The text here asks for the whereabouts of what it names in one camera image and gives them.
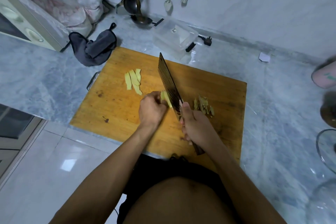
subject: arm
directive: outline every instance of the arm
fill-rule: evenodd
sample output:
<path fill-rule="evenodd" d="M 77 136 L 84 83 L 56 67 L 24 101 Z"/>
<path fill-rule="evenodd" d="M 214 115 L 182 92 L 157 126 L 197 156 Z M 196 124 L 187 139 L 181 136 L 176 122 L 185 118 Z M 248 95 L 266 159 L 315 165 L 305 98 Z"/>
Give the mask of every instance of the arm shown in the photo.
<path fill-rule="evenodd" d="M 209 119 L 183 103 L 182 131 L 185 140 L 201 146 L 214 162 L 233 205 L 245 224 L 285 224 L 280 214 L 240 168 L 223 144 Z"/>
<path fill-rule="evenodd" d="M 84 179 L 49 224 L 106 222 L 166 113 L 167 107 L 158 104 L 159 99 L 160 92 L 152 92 L 141 100 L 137 130 Z"/>

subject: bare belly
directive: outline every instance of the bare belly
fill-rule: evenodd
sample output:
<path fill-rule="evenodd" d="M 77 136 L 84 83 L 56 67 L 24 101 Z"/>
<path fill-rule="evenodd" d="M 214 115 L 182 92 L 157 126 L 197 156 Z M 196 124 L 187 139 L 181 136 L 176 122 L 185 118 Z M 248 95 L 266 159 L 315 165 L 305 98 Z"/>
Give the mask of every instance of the bare belly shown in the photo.
<path fill-rule="evenodd" d="M 174 177 L 149 188 L 129 210 L 128 223 L 236 223 L 233 211 L 204 184 Z"/>

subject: wooden cutting board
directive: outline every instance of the wooden cutting board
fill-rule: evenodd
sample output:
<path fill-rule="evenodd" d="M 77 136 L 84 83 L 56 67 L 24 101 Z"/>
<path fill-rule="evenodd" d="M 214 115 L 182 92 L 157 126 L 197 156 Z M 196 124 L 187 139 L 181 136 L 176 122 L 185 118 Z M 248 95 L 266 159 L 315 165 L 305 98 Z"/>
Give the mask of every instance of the wooden cutting board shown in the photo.
<path fill-rule="evenodd" d="M 124 74 L 141 69 L 143 95 L 164 90 L 158 73 L 159 58 L 117 47 L 73 116 L 70 124 L 93 133 L 123 142 L 139 125 L 138 109 L 143 96 L 134 89 L 126 90 Z M 208 98 L 215 116 L 209 120 L 234 158 L 239 162 L 245 111 L 245 82 L 209 73 L 190 66 L 166 61 L 176 87 L 184 101 L 193 106 L 199 94 Z M 172 108 L 150 141 L 149 152 L 170 158 L 173 153 L 190 162 L 216 171 L 207 154 L 197 156 L 183 137 L 181 126 Z"/>

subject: pink container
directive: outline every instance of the pink container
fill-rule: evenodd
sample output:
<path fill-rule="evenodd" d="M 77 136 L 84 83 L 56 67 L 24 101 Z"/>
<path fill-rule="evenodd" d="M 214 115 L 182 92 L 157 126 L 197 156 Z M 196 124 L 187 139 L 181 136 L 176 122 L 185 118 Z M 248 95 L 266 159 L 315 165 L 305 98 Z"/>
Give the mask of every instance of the pink container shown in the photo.
<path fill-rule="evenodd" d="M 311 78 L 317 86 L 327 89 L 336 85 L 336 61 L 315 71 Z"/>

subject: clear plastic box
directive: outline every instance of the clear plastic box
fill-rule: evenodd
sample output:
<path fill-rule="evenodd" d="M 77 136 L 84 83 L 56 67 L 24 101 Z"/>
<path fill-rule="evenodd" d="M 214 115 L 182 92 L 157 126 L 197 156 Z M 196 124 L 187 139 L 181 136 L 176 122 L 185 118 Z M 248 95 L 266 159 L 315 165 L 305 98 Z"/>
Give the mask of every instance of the clear plastic box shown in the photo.
<path fill-rule="evenodd" d="M 153 27 L 152 34 L 154 45 L 178 60 L 187 54 L 186 48 L 198 37 L 197 31 L 170 17 Z"/>

